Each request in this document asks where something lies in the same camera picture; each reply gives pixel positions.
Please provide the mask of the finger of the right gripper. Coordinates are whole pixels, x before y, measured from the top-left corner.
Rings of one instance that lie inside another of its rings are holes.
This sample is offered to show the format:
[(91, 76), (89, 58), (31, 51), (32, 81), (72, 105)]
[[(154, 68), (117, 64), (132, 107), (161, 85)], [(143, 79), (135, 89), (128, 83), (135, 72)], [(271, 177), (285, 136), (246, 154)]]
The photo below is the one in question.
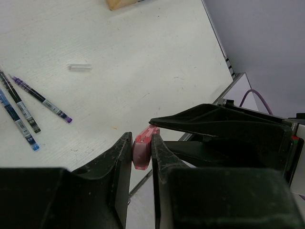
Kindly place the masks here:
[(285, 124), (284, 119), (233, 105), (201, 104), (178, 114), (152, 118), (149, 123), (175, 131), (258, 143), (285, 145), (292, 137), (291, 125)]

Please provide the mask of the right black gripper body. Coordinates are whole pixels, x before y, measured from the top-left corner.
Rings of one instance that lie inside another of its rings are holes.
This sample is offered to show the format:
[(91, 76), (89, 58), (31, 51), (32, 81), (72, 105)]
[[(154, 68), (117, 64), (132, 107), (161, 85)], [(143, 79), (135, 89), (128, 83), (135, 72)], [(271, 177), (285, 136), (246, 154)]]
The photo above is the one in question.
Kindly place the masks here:
[(201, 104), (164, 118), (164, 128), (190, 134), (168, 143), (180, 158), (199, 167), (271, 168), (293, 181), (304, 139), (300, 118), (280, 118), (244, 109), (232, 100)]

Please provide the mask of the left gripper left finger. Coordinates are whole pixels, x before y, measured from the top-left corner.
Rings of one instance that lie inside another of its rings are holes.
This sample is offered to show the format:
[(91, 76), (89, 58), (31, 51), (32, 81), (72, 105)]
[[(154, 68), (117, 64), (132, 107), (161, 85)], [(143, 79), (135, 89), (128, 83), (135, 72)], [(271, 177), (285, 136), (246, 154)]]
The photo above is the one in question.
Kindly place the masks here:
[(2, 168), (3, 229), (123, 229), (132, 168), (132, 134), (68, 171), (60, 167)]

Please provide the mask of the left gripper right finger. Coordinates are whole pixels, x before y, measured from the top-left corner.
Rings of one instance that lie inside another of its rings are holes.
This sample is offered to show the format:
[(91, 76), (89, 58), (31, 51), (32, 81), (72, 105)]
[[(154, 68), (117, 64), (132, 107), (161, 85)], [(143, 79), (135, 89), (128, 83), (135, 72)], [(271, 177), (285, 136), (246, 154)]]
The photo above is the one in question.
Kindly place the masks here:
[(302, 229), (283, 179), (268, 168), (191, 168), (153, 135), (157, 229)]

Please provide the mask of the pink translucent correction tape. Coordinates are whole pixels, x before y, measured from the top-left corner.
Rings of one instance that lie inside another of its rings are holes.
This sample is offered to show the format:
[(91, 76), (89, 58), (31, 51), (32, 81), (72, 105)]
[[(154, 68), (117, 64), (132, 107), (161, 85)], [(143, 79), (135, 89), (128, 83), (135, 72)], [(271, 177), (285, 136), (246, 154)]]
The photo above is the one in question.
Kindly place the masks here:
[(151, 160), (152, 135), (159, 134), (160, 129), (149, 125), (134, 140), (132, 146), (132, 161), (135, 169), (146, 170)]

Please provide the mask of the purple gel pen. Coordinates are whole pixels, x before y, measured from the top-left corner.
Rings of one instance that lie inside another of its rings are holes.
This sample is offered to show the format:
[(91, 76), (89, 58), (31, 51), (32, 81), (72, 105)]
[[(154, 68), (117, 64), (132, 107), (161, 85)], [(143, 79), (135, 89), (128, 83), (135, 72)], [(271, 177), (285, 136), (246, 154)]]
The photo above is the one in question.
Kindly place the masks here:
[(64, 119), (65, 122), (71, 123), (72, 118), (69, 117), (67, 114), (65, 114), (61, 109), (59, 109), (56, 105), (54, 105), (51, 101), (46, 99), (44, 96), (42, 96), (39, 92), (37, 92), (35, 89), (30, 87), (27, 83), (25, 83), (20, 78), (17, 78), (16, 76), (11, 76), (10, 78), (15, 82), (16, 85), (21, 87), (24, 91), (32, 95), (35, 99), (37, 99), (39, 102), (41, 102), (45, 107), (47, 107), (49, 110), (51, 110), (53, 113), (55, 113), (60, 118)]

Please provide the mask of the black gel pen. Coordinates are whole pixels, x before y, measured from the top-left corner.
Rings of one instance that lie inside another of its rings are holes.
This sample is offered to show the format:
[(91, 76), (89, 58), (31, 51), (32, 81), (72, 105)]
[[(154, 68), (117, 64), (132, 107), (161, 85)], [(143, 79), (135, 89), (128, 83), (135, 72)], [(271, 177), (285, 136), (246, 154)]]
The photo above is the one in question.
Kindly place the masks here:
[(41, 132), (41, 129), (40, 129), (39, 125), (37, 124), (37, 122), (35, 121), (35, 119), (31, 115), (31, 113), (27, 109), (25, 103), (22, 101), (21, 97), (19, 96), (17, 91), (14, 89), (14, 87), (12, 86), (12, 84), (9, 81), (8, 77), (5, 75), (5, 73), (2, 70), (0, 71), (0, 79), (1, 79), (4, 87), (9, 92), (10, 96), (12, 97), (12, 99), (14, 100), (15, 104), (20, 109), (20, 111), (23, 114), (24, 118), (26, 119), (26, 121), (29, 123), (29, 125), (33, 129), (33, 131), (35, 133)]

